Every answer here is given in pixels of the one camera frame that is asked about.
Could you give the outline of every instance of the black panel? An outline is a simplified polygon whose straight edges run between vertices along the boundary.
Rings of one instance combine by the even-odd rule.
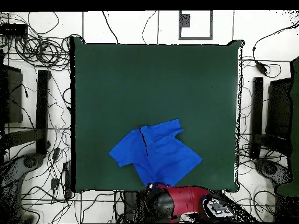
[[[2,87],[7,94],[5,97],[4,114],[1,117],[4,118],[5,123],[21,123],[23,120],[22,109],[20,107],[22,106],[21,83],[23,80],[21,70],[3,65],[1,74]]]
[[[263,120],[263,78],[254,78],[252,83],[252,110],[251,110],[251,144],[249,157],[259,158],[260,144],[255,141],[255,134],[262,133]]]
[[[291,78],[276,80],[269,86],[266,133],[281,138],[290,137],[291,102],[288,97]]]
[[[43,138],[43,129],[16,131],[4,135],[4,144],[5,148],[9,149],[41,138]]]
[[[36,153],[45,155],[48,149],[48,81],[51,73],[39,70],[37,79],[36,129],[42,130],[42,139],[36,140]]]

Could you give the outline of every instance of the black frame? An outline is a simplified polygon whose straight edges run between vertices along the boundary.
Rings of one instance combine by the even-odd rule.
[[[271,81],[272,86],[278,83],[290,83],[290,78]],[[278,89],[274,90],[272,87],[270,87],[269,99],[271,99],[271,97],[273,97],[276,94],[276,92],[278,92]],[[268,122],[267,120],[268,123],[266,127],[266,134],[262,134],[263,78],[258,77],[253,79],[252,92],[253,94],[252,94],[251,138],[250,138],[250,146],[249,146],[249,158],[258,159],[260,155],[261,146],[265,146],[267,148],[270,148],[271,150],[277,151],[289,157],[292,153],[292,145],[290,142],[290,130],[291,130],[290,126],[288,128],[288,134],[287,134],[288,137],[284,139],[279,138],[277,135],[273,135],[275,134],[273,128],[276,128],[277,124],[273,126],[273,128],[270,128],[271,123]],[[271,108],[268,109],[268,113],[267,113],[268,115],[269,115],[269,111],[274,111],[274,109]]]
[[[1,68],[0,76],[3,76],[4,68]],[[36,103],[36,128],[29,131],[18,131],[4,134],[1,140],[1,155],[6,149],[14,146],[36,141],[36,153],[47,154],[48,149],[48,81],[51,73],[48,70],[39,70],[37,79],[37,103]],[[8,81],[1,78],[0,83]]]

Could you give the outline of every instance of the black cable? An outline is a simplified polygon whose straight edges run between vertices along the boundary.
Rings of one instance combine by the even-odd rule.
[[[33,176],[33,177],[31,177],[31,178],[29,178],[29,179],[27,179],[27,180],[25,180],[25,181],[28,181],[28,180],[31,180],[31,179],[33,179],[33,178],[37,178],[37,177],[40,177],[40,176],[42,176],[42,175],[44,175],[47,171],[49,171],[49,166],[48,166],[48,169],[44,172],[44,173],[42,173],[42,174],[40,174],[40,175],[37,175],[37,176]]]
[[[23,18],[18,15],[19,19],[11,18],[13,20],[20,21],[29,27],[29,31],[33,31],[33,35],[28,33],[28,37],[20,38],[15,40],[15,50],[16,53],[21,57],[21,59],[13,59],[13,60],[24,60],[34,67],[46,67],[51,68],[54,71],[62,71],[63,69],[67,69],[69,67],[69,38],[70,37],[80,37],[78,34],[71,34],[68,37],[60,38],[60,37],[44,37],[35,31],[34,28],[31,27]],[[59,18],[57,16],[58,23],[53,27],[55,28],[59,24]],[[61,44],[58,44],[56,41],[51,39],[61,39]],[[64,43],[67,44],[68,50],[64,48]]]
[[[240,181],[238,181],[238,183],[241,185],[241,186],[243,186],[243,188],[244,189],[246,189],[247,190],[247,192],[248,192],[248,194],[249,194],[249,196],[250,196],[250,199],[252,199],[252,196],[251,196],[251,193],[250,193],[250,191],[240,182]]]
[[[19,104],[17,104],[17,102],[15,102],[14,100],[10,99],[10,101],[11,101],[13,104],[17,105],[18,107],[20,107],[20,108],[27,114],[27,116],[28,116],[28,118],[29,118],[29,121],[30,121],[30,123],[31,123],[31,126],[32,126],[32,128],[35,130],[35,127],[34,127],[34,125],[33,125],[33,123],[32,123],[32,120],[31,120],[31,118],[30,118],[28,112],[26,111],[26,109],[23,108],[23,107],[21,107],[21,106],[20,106]]]
[[[244,174],[248,174],[248,173],[253,169],[252,166],[253,166],[253,165],[252,165],[252,161],[251,161],[251,168],[250,168],[250,170],[249,170],[248,172],[246,172],[246,173],[241,173],[241,174],[239,174],[239,175],[241,176],[241,175],[244,175]]]
[[[125,205],[127,205],[130,209],[135,209],[132,205],[130,205],[126,200],[124,200],[124,198],[123,198],[123,196],[121,195],[121,193],[119,194],[119,196],[120,196],[120,198],[121,198],[121,200],[122,200],[122,202],[125,204]]]
[[[5,162],[4,165],[5,165],[5,164],[8,164],[8,163],[10,163],[10,162],[12,162],[14,159],[19,158],[18,155],[20,154],[21,150],[24,149],[25,147],[28,147],[28,146],[31,145],[31,144],[34,144],[34,143],[35,143],[35,141],[33,141],[33,142],[31,142],[31,143],[29,143],[29,144],[27,144],[27,145],[21,147],[20,150],[17,152],[17,154],[16,154],[13,158],[11,158],[11,159],[8,160],[7,162]]]
[[[78,221],[78,218],[77,218],[77,214],[76,214],[76,202],[74,202],[74,212],[75,212],[75,218],[76,218],[77,224],[80,224]]]
[[[59,18],[58,18],[58,16],[56,15],[56,13],[55,12],[53,12],[54,14],[55,14],[55,16],[56,16],[56,18],[57,18],[57,24],[54,26],[54,27],[52,27],[49,31],[46,31],[45,33],[38,33],[38,32],[36,32],[35,31],[35,29],[33,29],[32,28],[32,26],[30,25],[30,21],[29,21],[29,15],[31,14],[31,12],[29,12],[28,13],[28,26],[37,34],[37,35],[39,35],[39,34],[47,34],[47,33],[49,33],[49,32],[51,32],[53,29],[55,29],[55,27],[57,27],[58,26],[58,24],[59,24]]]
[[[34,214],[36,214],[39,218],[37,219],[37,221],[36,221],[35,224],[38,224],[38,222],[39,222],[39,220],[40,220],[40,214],[39,214],[39,213],[37,213],[37,212],[35,212],[35,211],[30,211],[30,210],[28,210],[28,209],[25,209],[25,208],[22,207],[22,206],[21,206],[21,208],[22,208],[24,211],[28,211],[28,212],[30,212],[30,213],[34,213]]]
[[[260,194],[260,193],[269,193],[269,194],[271,194],[272,196],[274,196],[274,198],[276,198],[276,196],[275,196],[272,192],[267,191],[267,190],[258,191],[258,192],[253,196],[253,207],[254,207],[254,209],[255,209],[255,213],[256,213],[256,215],[258,216],[258,218],[259,218],[262,222],[264,222],[264,220],[263,220],[263,219],[260,217],[260,215],[258,214],[258,210],[257,210],[257,208],[256,208],[256,201],[255,201],[256,196],[257,196],[258,194]]]
[[[111,223],[112,223],[112,220],[113,220],[113,214],[115,213],[115,216],[116,217],[119,217],[120,215],[117,213],[117,209],[116,209],[116,205],[117,205],[117,203],[120,201],[120,197],[119,197],[119,199],[117,200],[117,201],[115,201],[114,202],[114,204],[113,204],[113,212],[112,212],[112,218],[111,218]]]
[[[109,25],[109,23],[108,23],[108,20],[107,20],[107,17],[106,17],[106,15],[105,15],[104,11],[102,11],[102,13],[103,13],[103,16],[104,16],[104,18],[105,18],[105,21],[106,21],[106,23],[107,23],[108,28],[110,29],[111,33],[114,35],[114,37],[115,37],[115,39],[116,39],[116,44],[118,44],[118,43],[119,43],[119,40],[117,39],[116,35],[113,33],[113,31],[112,31],[112,29],[111,29],[111,27],[110,27],[110,25]]]
[[[246,109],[246,108],[248,108],[248,107],[250,107],[250,106],[252,106],[252,104],[249,105],[249,106],[246,106],[246,107],[242,108],[241,110],[244,110],[244,109]]]
[[[29,193],[31,192],[32,189],[34,188],[38,188],[39,190],[42,190],[44,193],[46,193],[49,197],[55,199],[57,202],[62,202],[62,203],[66,203],[67,200],[64,200],[64,199],[57,199],[56,197],[53,197],[51,194],[49,194],[47,191],[45,191],[44,189],[42,189],[41,187],[39,186],[34,186],[32,187],[26,194],[23,194],[24,196],[21,198],[21,200],[23,200],[25,198],[25,196],[29,195]]]
[[[63,212],[64,209],[68,208],[68,209],[67,209],[67,210],[60,216],[60,219],[61,219],[61,217],[64,216],[64,215],[68,212],[68,210],[70,209],[72,203],[71,203],[70,205],[64,206],[63,209],[59,211],[59,213],[53,218],[52,222],[50,222],[49,224],[53,224],[54,222],[58,221],[58,219],[55,220],[55,218],[56,218],[61,212]]]
[[[65,89],[64,92],[63,92],[63,94],[62,94],[62,99],[63,99],[63,101],[66,102],[67,104],[71,104],[71,103],[70,103],[70,102],[67,102],[67,101],[65,100],[64,94],[66,93],[66,91],[68,91],[68,90],[70,90],[70,89],[71,89],[70,87],[69,87],[68,89]]]
[[[45,192],[45,194],[39,199],[39,200],[37,200],[34,204],[32,204],[28,209],[26,209],[26,211],[28,211],[31,207],[33,207],[34,205],[36,205],[37,204],[37,202],[39,202],[44,196],[46,196],[47,194],[48,194],[48,192],[46,192],[46,191],[44,191]]]
[[[27,92],[27,90],[26,90],[26,88],[28,88],[28,87],[25,87],[24,84],[22,84],[22,83],[20,83],[19,85],[17,85],[11,92],[9,92],[9,94],[13,93],[16,89],[18,89],[18,88],[21,87],[21,86],[24,87],[24,89],[25,89],[25,96],[26,96],[26,98],[28,98],[29,95],[28,95],[28,92]]]
[[[144,41],[144,44],[146,44],[146,42],[145,42],[145,40],[144,40],[144,38],[143,38],[143,33],[144,33],[144,30],[145,30],[145,27],[147,26],[147,23],[148,23],[148,21],[152,18],[152,16],[154,15],[154,14],[156,14],[156,10],[155,10],[155,12],[147,19],[147,22],[145,23],[145,25],[144,25],[144,28],[143,28],[143,31],[142,31],[142,39],[143,39],[143,41]]]
[[[283,29],[280,29],[280,30],[278,30],[278,31],[276,31],[276,32],[274,32],[274,33],[272,33],[272,34],[269,34],[269,35],[267,35],[267,36],[264,36],[264,37],[260,38],[260,39],[255,43],[255,45],[253,46],[253,48],[252,48],[252,53],[253,53],[253,59],[254,59],[254,61],[255,61],[256,67],[258,68],[258,70],[259,70],[262,74],[264,74],[264,75],[267,76],[268,78],[276,78],[276,77],[278,77],[278,76],[281,74],[281,66],[280,66],[279,64],[270,64],[270,65],[277,65],[277,66],[280,68],[280,72],[279,72],[279,74],[276,75],[276,76],[269,76],[268,74],[269,74],[270,72],[267,73],[267,72],[266,72],[266,68],[265,68],[265,66],[267,66],[267,65],[263,65],[261,62],[259,62],[259,61],[257,61],[257,60],[255,59],[256,45],[257,45],[258,42],[260,42],[261,40],[263,40],[263,39],[265,39],[265,38],[268,38],[268,37],[270,37],[270,36],[272,36],[272,35],[274,35],[274,34],[278,34],[278,33],[282,32],[282,31],[284,31],[284,30],[286,30],[286,29],[295,29],[295,28],[297,28],[297,25],[298,25],[298,24],[299,24],[299,21],[296,22],[294,25],[291,25],[291,26],[289,26],[289,27],[285,27],[285,28],[283,28]]]
[[[157,25],[157,44],[159,44],[159,16],[160,16],[160,10],[158,10],[158,25]]]
[[[82,223],[82,193],[80,193],[80,224]]]
[[[92,204],[89,207],[87,207],[86,209],[83,210],[81,223],[83,223],[83,221],[84,221],[84,212],[87,211],[88,209],[90,209],[95,204],[98,196],[111,196],[111,195],[113,195],[113,194],[104,194],[104,193],[98,194],[96,196],[95,200],[93,200]]]

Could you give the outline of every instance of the wire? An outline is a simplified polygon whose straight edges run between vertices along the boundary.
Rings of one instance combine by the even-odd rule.
[[[95,200],[93,200],[93,203],[89,207],[87,207],[86,209],[83,210],[81,223],[83,223],[83,221],[84,221],[84,212],[87,211],[88,209],[90,209],[95,204],[98,196],[103,196],[103,195],[105,195],[105,196],[111,196],[111,195],[113,195],[113,193],[112,194],[104,194],[104,193],[98,194],[96,196]]]
[[[253,53],[253,59],[254,59],[254,61],[255,61],[255,64],[256,64],[256,66],[257,66],[257,68],[261,68],[261,69],[263,69],[263,67],[265,67],[265,66],[269,66],[269,65],[263,65],[261,62],[258,62],[256,59],[255,59],[255,50],[256,50],[256,45],[258,44],[258,42],[260,42],[261,40],[263,40],[263,39],[265,39],[265,38],[268,38],[268,37],[270,37],[270,36],[272,36],[272,35],[274,35],[274,34],[278,34],[278,33],[280,33],[280,32],[282,32],[282,31],[284,31],[284,30],[286,30],[286,29],[295,29],[295,28],[297,28],[297,25],[299,24],[299,21],[297,21],[294,25],[291,25],[291,26],[289,26],[289,27],[285,27],[285,28],[283,28],[283,29],[280,29],[280,30],[278,30],[278,31],[276,31],[276,32],[274,32],[274,33],[272,33],[272,34],[269,34],[269,35],[267,35],[267,36],[264,36],[264,37],[262,37],[262,38],[260,38],[256,43],[255,43],[255,45],[253,46],[253,48],[252,48],[252,53]],[[278,77],[280,74],[281,74],[281,66],[279,65],[279,64],[270,64],[270,65],[277,65],[279,68],[280,68],[280,71],[279,71],[279,73],[278,73],[278,75],[276,75],[276,76],[269,76],[268,74],[270,73],[270,72],[266,72],[266,71],[261,71],[261,69],[259,69],[260,71],[261,71],[261,73],[263,73],[265,76],[267,76],[268,78],[276,78],[276,77]]]
[[[112,31],[112,29],[111,29],[111,27],[110,27],[110,25],[109,25],[109,23],[108,23],[108,20],[107,20],[107,17],[106,17],[106,15],[105,15],[104,11],[102,11],[102,13],[103,13],[103,16],[104,16],[104,18],[105,18],[105,21],[106,21],[106,23],[107,23],[108,28],[110,29],[111,33],[114,35],[114,37],[115,37],[115,39],[116,39],[116,44],[118,44],[118,43],[119,43],[119,40],[117,39],[116,35],[113,33],[113,31]]]
[[[13,104],[16,104],[18,107],[20,107],[20,108],[27,114],[27,116],[28,116],[28,118],[29,118],[29,121],[30,121],[30,123],[31,123],[32,128],[33,128],[34,130],[36,130],[35,127],[34,127],[34,125],[33,125],[33,123],[32,123],[32,120],[31,120],[31,118],[30,118],[30,116],[29,116],[29,114],[28,114],[28,112],[26,111],[26,109],[23,108],[23,107],[21,107],[21,106],[20,106],[19,104],[17,104],[17,102],[15,102],[14,100],[12,100],[12,99],[10,99],[10,100],[11,100],[11,102],[12,102]]]
[[[250,191],[239,181],[239,184],[241,185],[241,186],[243,186],[243,188],[244,189],[246,189],[247,190],[247,192],[248,192],[248,194],[249,194],[249,196],[250,196],[250,199],[252,200],[252,196],[251,196],[251,193],[250,193]]]
[[[160,15],[160,10],[158,10],[158,25],[157,25],[157,44],[159,44],[159,15]]]
[[[76,214],[76,202],[74,202],[74,211],[75,211],[75,218],[76,218],[77,224],[80,224],[78,221],[78,218],[77,218],[77,214]]]
[[[30,211],[28,209],[25,209],[24,207],[21,206],[21,208],[24,210],[24,211],[27,211],[27,212],[30,212],[30,213],[34,213],[36,214],[39,218],[37,219],[36,223],[35,224],[38,224],[39,220],[40,220],[40,214],[35,212],[35,211]]]
[[[244,174],[248,174],[252,169],[254,169],[252,166],[253,166],[253,165],[252,165],[252,161],[251,161],[251,168],[250,168],[250,170],[249,170],[248,172],[246,172],[246,173],[241,173],[241,174],[239,174],[239,175],[241,176],[241,175],[244,175]]]
[[[68,91],[68,90],[70,90],[71,88],[69,87],[68,89],[65,89],[64,90],[64,92],[63,92],[63,94],[62,94],[62,99],[63,99],[63,101],[64,102],[66,102],[67,104],[71,104],[70,102],[67,102],[66,100],[65,100],[65,98],[64,98],[64,94],[66,93],[66,91]]]
[[[54,222],[58,221],[58,219],[55,219],[55,218],[56,218],[60,213],[63,213],[63,211],[64,211],[66,208],[68,208],[63,214],[61,214],[61,216],[60,216],[60,219],[61,219],[61,217],[64,216],[64,215],[68,212],[68,210],[70,209],[72,203],[73,203],[73,202],[71,202],[70,205],[64,206],[64,207],[62,208],[62,210],[60,210],[59,213],[53,218],[52,222],[50,222],[50,223],[48,223],[48,224],[53,224]]]
[[[12,60],[20,61],[24,60],[25,62],[29,63],[34,67],[46,67],[48,69],[52,69],[53,71],[62,71],[64,69],[68,69],[69,67],[69,38],[70,37],[79,37],[81,40],[83,38],[78,34],[71,34],[70,36],[61,38],[61,37],[44,37],[41,34],[46,34],[52,31],[57,25],[59,24],[59,18],[55,12],[53,12],[57,18],[57,24],[45,33],[38,33],[35,31],[34,28],[31,27],[22,17],[17,16],[17,18],[12,18],[13,20],[17,20],[26,24],[29,28],[29,31],[32,33],[28,33],[28,37],[15,39],[15,50],[16,53],[21,57],[21,59],[14,59]],[[58,44],[56,41],[51,39],[61,39],[61,44]],[[12,42],[8,44],[9,41],[5,41],[6,46],[12,46]]]
[[[152,18],[152,16],[154,15],[154,14],[156,14],[156,10],[155,10],[155,12],[147,19],[147,22],[146,22],[146,24],[144,25],[144,28],[143,28],[143,31],[142,31],[142,39],[143,39],[143,41],[144,41],[144,44],[146,44],[146,42],[145,42],[145,40],[144,40],[144,38],[143,38],[143,33],[144,33],[144,30],[145,30],[145,27],[147,26],[147,23],[148,23],[148,21]]]
[[[58,16],[56,15],[56,13],[55,12],[53,12],[54,14],[55,14],[55,16],[56,16],[56,18],[57,18],[57,24],[54,26],[54,27],[52,27],[49,31],[46,31],[45,33],[38,33],[38,32],[36,32],[35,31],[35,29],[33,29],[32,27],[31,27],[31,25],[30,25],[30,22],[29,22],[29,15],[31,14],[32,12],[29,12],[28,13],[28,26],[37,34],[37,35],[39,35],[39,34],[47,34],[47,33],[49,33],[49,32],[51,32],[53,29],[55,29],[55,27],[57,27],[58,26],[58,24],[59,24],[59,18],[58,18]]]
[[[20,150],[17,152],[17,154],[16,154],[13,158],[11,158],[11,159],[8,160],[7,162],[5,162],[4,165],[5,165],[5,164],[8,164],[8,163],[10,163],[10,162],[12,162],[14,159],[18,159],[18,158],[19,158],[18,155],[20,154],[21,150],[24,149],[25,147],[30,146],[31,144],[34,144],[34,143],[35,143],[35,141],[33,141],[33,142],[31,142],[31,143],[29,143],[29,144],[27,144],[27,145],[21,147]]]
[[[256,213],[256,215],[258,216],[258,218],[259,218],[262,222],[264,222],[264,220],[263,220],[263,219],[260,217],[260,215],[258,214],[258,210],[257,210],[257,208],[256,208],[256,201],[255,201],[256,196],[257,196],[258,194],[260,194],[260,193],[269,193],[269,194],[271,194],[272,196],[274,196],[274,198],[276,198],[276,196],[275,196],[272,192],[267,191],[267,190],[258,191],[258,192],[253,196],[253,207],[254,207],[254,209],[255,209],[255,213]]]

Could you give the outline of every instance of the power cord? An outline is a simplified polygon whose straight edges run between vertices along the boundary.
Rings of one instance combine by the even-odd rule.
[[[96,200],[99,196],[103,196],[103,195],[104,196],[111,196],[111,195],[113,195],[113,193],[112,194],[104,194],[104,193],[98,194],[96,196],[95,200],[93,200],[93,203],[90,206],[88,206],[86,209],[83,210],[81,223],[83,223],[83,221],[84,221],[84,212],[87,211],[88,209],[90,209],[95,204],[95,202],[96,202]]]
[[[143,28],[143,31],[142,31],[142,39],[143,39],[143,41],[144,41],[144,44],[146,44],[146,42],[145,42],[145,40],[144,40],[144,38],[143,38],[143,33],[144,33],[144,30],[145,30],[145,28],[146,28],[146,26],[147,26],[147,23],[148,23],[148,21],[152,18],[152,16],[154,15],[154,14],[156,14],[156,10],[155,10],[155,12],[147,19],[147,22],[145,23],[145,25],[144,25],[144,28]]]
[[[119,43],[119,40],[117,39],[116,35],[113,33],[113,31],[112,31],[112,29],[111,29],[111,27],[110,27],[110,25],[109,25],[109,23],[108,23],[108,20],[107,20],[107,17],[106,17],[106,15],[105,15],[104,11],[102,11],[102,13],[103,13],[103,16],[104,16],[104,18],[105,18],[105,21],[106,21],[106,24],[107,24],[109,30],[111,31],[111,33],[114,35],[114,37],[115,37],[115,39],[116,39],[116,44],[118,44],[118,43]]]
[[[294,25],[291,25],[291,26],[289,26],[289,27],[285,27],[285,28],[280,29],[280,30],[278,30],[278,31],[276,31],[276,32],[274,32],[274,33],[272,33],[272,34],[270,34],[270,35],[264,36],[264,37],[260,38],[260,39],[255,43],[255,45],[253,46],[253,48],[252,48],[252,52],[253,52],[253,60],[254,60],[254,62],[255,62],[255,64],[256,64],[256,67],[257,67],[257,69],[259,70],[259,72],[262,73],[264,76],[267,76],[268,78],[276,78],[276,77],[278,77],[278,76],[281,74],[281,66],[280,66],[279,64],[269,64],[269,65],[277,65],[277,66],[279,67],[279,69],[280,69],[280,72],[278,73],[278,75],[276,75],[276,76],[269,76],[270,71],[267,72],[267,69],[266,69],[266,66],[269,66],[269,65],[264,65],[264,64],[262,64],[261,62],[259,62],[259,61],[257,61],[257,60],[255,59],[256,45],[257,45],[258,42],[260,42],[261,40],[263,40],[263,39],[265,39],[265,38],[268,38],[268,37],[270,37],[270,36],[272,36],[272,35],[274,35],[274,34],[278,34],[278,33],[282,32],[282,31],[284,31],[284,30],[287,30],[287,29],[295,29],[295,28],[297,28],[298,24],[299,24],[299,21],[297,21]]]

